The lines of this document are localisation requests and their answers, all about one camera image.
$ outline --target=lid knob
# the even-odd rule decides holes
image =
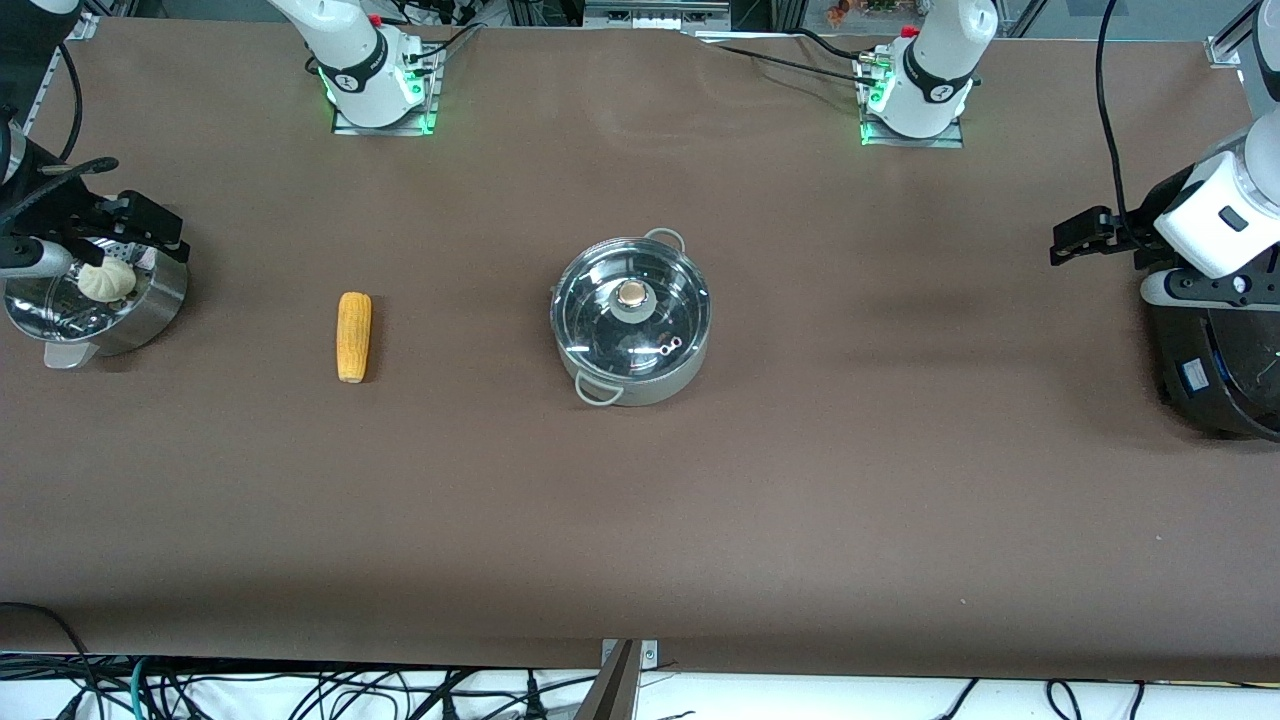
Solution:
[[[649,291],[639,281],[625,281],[618,286],[618,304],[623,307],[639,307],[649,299]]]

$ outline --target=label sticker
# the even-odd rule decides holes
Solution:
[[[1190,363],[1183,363],[1183,379],[1193,393],[1208,387],[1208,375],[1204,374],[1204,364],[1197,357]]]

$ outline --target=pot handle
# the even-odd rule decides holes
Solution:
[[[97,354],[92,342],[46,342],[45,366],[51,370],[74,370],[83,368]]]
[[[582,380],[588,380],[593,386],[595,386],[595,387],[598,387],[600,389],[612,389],[613,391],[613,397],[611,397],[608,400],[595,400],[593,397],[588,397],[588,395],[585,392],[582,392]],[[582,398],[582,402],[585,402],[588,405],[593,405],[595,407],[608,407],[609,405],[613,405],[614,402],[617,402],[618,400],[622,398],[622,388],[620,386],[607,386],[607,384],[600,384],[598,382],[594,382],[590,378],[582,375],[582,370],[579,370],[577,375],[573,375],[573,389],[577,391],[577,396],[580,398]]]
[[[664,234],[676,238],[680,242],[680,252],[687,255],[687,252],[685,252],[685,236],[671,228],[653,228],[652,231],[644,233],[644,237],[645,240],[658,240],[654,237],[655,234]]]

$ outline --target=corn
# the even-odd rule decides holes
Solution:
[[[374,301],[364,292],[344,292],[338,301],[338,379],[358,383],[369,365],[369,328]]]

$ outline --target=brown table surface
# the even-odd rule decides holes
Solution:
[[[0,329],[0,597],[91,650],[1280,667],[1280,456],[1160,405],[1128,258],[1047,263],[1112,202],[1091,42],[993,44],[963,151],[863,147],[847,87],[672,32],[481,31],[420,140],[330,136],[289,26],[106,20],[74,49],[77,159],[122,160],[92,186],[170,205],[195,249],[138,352],[56,373]],[[1199,45],[1108,59],[1133,204],[1248,119]],[[653,225],[705,272],[708,361],[589,409],[548,287]],[[348,290],[375,296],[362,386],[334,374]],[[65,646],[10,614],[0,647]]]

